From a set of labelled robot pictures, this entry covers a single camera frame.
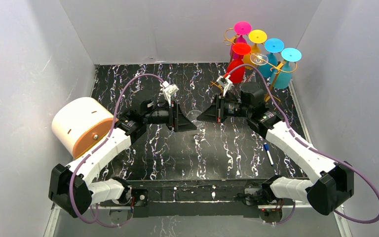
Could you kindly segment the blue white marker pen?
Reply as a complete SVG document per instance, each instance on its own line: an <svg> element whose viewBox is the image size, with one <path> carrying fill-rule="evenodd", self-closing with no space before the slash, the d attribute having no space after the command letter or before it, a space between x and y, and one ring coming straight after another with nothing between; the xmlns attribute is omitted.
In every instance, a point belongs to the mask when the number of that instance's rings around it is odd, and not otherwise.
<svg viewBox="0 0 379 237"><path fill-rule="evenodd" d="M274 166L274 162L273 162L273 159L272 159L272 156L271 156L271 153L270 153L270 150L269 150L269 146L268 146L267 143L264 143L264 150L266 152L266 155L268 157L270 165Z"/></svg>

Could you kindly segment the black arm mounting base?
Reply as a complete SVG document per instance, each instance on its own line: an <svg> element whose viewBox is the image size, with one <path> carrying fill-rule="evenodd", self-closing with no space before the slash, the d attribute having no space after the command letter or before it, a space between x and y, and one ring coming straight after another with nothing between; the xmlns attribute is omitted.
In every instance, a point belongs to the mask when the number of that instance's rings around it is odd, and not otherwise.
<svg viewBox="0 0 379 237"><path fill-rule="evenodd" d="M293 201L268 201L264 179L133 180L135 218L163 216L242 216L280 219Z"/></svg>

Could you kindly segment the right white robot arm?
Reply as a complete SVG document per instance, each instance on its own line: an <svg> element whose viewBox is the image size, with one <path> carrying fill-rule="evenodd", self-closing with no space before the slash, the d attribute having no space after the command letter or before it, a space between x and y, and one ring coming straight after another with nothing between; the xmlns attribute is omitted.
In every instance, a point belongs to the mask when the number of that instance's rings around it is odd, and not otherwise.
<svg viewBox="0 0 379 237"><path fill-rule="evenodd" d="M287 127L283 116L264 102L265 91L248 82L240 88L240 98L232 93L217 94L211 106L197 120L221 123L228 117L245 118L248 126L282 150L308 176L307 179L275 175L262 183L261 197L267 201L289 198L309 203L322 215L329 215L353 196L353 171L313 152L294 130Z"/></svg>

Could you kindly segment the clear champagne flute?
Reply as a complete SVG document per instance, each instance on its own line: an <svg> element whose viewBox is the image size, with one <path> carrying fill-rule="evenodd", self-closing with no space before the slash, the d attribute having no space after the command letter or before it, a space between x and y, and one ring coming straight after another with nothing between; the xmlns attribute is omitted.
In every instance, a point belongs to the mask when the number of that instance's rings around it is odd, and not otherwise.
<svg viewBox="0 0 379 237"><path fill-rule="evenodd" d="M268 57L261 53L251 53L250 59L255 64L255 66L251 66L257 68L265 79L268 78L268 73L271 73L268 68Z"/></svg>
<svg viewBox="0 0 379 237"><path fill-rule="evenodd" d="M203 121L200 121L197 119L197 117L199 115L201 115L201 111L200 110L191 110L191 111L188 111L187 113L187 118L189 120L191 120L191 122L198 128L200 129L201 127L204 126L204 122Z"/></svg>

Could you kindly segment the pink wine glass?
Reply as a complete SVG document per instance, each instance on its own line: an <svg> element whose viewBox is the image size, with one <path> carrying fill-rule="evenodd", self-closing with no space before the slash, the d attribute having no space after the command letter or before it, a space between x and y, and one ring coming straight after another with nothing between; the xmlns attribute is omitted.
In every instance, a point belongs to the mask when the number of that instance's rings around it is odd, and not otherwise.
<svg viewBox="0 0 379 237"><path fill-rule="evenodd" d="M244 38L245 35L248 35L251 30L252 26L249 22L246 21L240 21L237 22L233 27L234 32L236 35L230 40L231 46L230 46L230 60L232 61L235 57L239 57L239 54L234 53L233 51L233 45L238 42L246 43L246 39Z"/></svg>

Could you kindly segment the blue wine glass front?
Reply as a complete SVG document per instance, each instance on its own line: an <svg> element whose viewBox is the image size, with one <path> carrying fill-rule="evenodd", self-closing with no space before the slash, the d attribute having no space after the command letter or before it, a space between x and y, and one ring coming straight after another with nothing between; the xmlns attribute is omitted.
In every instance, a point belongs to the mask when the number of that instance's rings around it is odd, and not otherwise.
<svg viewBox="0 0 379 237"><path fill-rule="evenodd" d="M292 72L296 70L296 63L301 60L302 53L296 48L285 48L281 51L282 61L274 70L270 83L275 89L285 89L292 79Z"/></svg>

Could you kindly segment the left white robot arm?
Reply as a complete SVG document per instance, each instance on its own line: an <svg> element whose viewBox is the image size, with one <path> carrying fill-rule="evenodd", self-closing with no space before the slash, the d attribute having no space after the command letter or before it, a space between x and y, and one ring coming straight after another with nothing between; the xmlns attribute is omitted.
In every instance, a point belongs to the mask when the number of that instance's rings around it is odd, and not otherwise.
<svg viewBox="0 0 379 237"><path fill-rule="evenodd" d="M74 218L104 201L128 203L131 186L125 180L95 182L94 178L144 135L149 124L164 124L173 132L196 130L176 101L157 100L148 90L138 91L119 118L91 97L65 105L55 115L52 131L73 160L52 169L49 199Z"/></svg>

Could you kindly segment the blue wine glass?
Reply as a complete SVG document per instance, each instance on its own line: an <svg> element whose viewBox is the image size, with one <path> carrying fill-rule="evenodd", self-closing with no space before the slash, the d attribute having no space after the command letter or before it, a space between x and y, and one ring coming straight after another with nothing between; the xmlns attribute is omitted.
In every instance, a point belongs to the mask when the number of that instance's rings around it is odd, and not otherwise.
<svg viewBox="0 0 379 237"><path fill-rule="evenodd" d="M285 89L292 79L292 72L296 70L296 63L301 60L302 53L296 48L285 48L281 51L282 61L274 70L270 83L275 89Z"/></svg>
<svg viewBox="0 0 379 237"><path fill-rule="evenodd" d="M265 41L265 50L268 51L266 55L268 57L268 68L271 73L268 76L271 77L273 73L273 67L277 65L276 53L281 52L284 49L284 42L278 38L270 38Z"/></svg>

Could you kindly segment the yellow wine glass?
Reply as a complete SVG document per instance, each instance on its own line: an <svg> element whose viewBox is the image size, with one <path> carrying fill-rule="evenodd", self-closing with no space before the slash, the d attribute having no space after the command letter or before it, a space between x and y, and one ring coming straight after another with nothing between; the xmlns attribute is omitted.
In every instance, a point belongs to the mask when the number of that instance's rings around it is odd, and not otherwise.
<svg viewBox="0 0 379 237"><path fill-rule="evenodd" d="M250 59L251 53L260 53L261 52L259 45L265 43L265 41L267 40L267 34L266 34L266 32L264 32L262 30L252 30L248 34L248 38L249 38L250 42L253 43L253 45L251 46L251 52L247 55L244 55L243 63L255 66L255 64L252 63L252 61Z"/></svg>

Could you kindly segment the red wine glass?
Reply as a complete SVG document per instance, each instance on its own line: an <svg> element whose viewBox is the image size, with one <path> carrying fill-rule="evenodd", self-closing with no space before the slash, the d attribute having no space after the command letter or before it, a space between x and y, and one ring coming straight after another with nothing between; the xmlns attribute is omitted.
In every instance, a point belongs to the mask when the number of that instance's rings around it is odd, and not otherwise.
<svg viewBox="0 0 379 237"><path fill-rule="evenodd" d="M251 52L250 45L245 42L237 42L232 46L233 57L227 67L227 74L230 75L229 80L233 84L241 83L245 74L245 67L236 68L242 64L243 57Z"/></svg>

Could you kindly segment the blue wine glass rear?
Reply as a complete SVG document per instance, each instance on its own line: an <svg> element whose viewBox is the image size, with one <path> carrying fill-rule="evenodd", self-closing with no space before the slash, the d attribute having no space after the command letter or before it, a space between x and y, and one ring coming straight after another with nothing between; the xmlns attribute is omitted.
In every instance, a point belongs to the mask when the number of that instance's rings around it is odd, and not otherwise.
<svg viewBox="0 0 379 237"><path fill-rule="evenodd" d="M271 77L273 73L273 67L277 65L276 53L281 52L284 49L284 42L278 38L270 38L265 41L265 50L268 51L266 55L268 57L268 68L271 73L268 76Z"/></svg>

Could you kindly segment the white orange cylinder spool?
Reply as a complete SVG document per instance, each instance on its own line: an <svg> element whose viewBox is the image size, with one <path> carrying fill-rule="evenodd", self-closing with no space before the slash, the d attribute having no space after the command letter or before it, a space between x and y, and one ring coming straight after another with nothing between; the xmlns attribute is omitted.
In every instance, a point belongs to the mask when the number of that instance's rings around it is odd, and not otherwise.
<svg viewBox="0 0 379 237"><path fill-rule="evenodd" d="M55 115L51 128L73 159L77 159L107 135L113 118L97 100L81 97Z"/></svg>

